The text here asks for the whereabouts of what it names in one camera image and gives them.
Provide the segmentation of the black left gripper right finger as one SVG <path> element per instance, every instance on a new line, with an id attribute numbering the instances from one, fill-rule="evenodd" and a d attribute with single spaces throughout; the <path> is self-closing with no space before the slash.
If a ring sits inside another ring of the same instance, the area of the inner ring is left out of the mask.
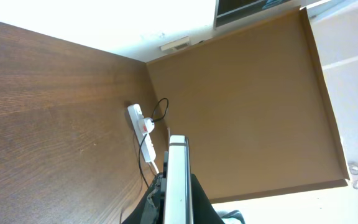
<path id="1" fill-rule="evenodd" d="M 224 224 L 194 174 L 191 174 L 191 191 L 194 224 Z"/>

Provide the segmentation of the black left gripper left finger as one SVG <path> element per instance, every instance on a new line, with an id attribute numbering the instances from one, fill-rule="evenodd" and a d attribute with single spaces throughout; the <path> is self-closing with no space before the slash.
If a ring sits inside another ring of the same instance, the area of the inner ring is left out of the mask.
<path id="1" fill-rule="evenodd" d="M 162 179 L 163 174 L 159 173 L 122 224 L 163 224 Z"/>

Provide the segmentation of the black smartphone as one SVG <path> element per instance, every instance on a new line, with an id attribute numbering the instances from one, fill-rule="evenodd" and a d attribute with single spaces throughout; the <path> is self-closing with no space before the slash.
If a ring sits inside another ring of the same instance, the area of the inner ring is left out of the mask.
<path id="1" fill-rule="evenodd" d="M 171 135 L 163 162 L 163 222 L 193 224 L 190 145 L 185 135 Z"/>

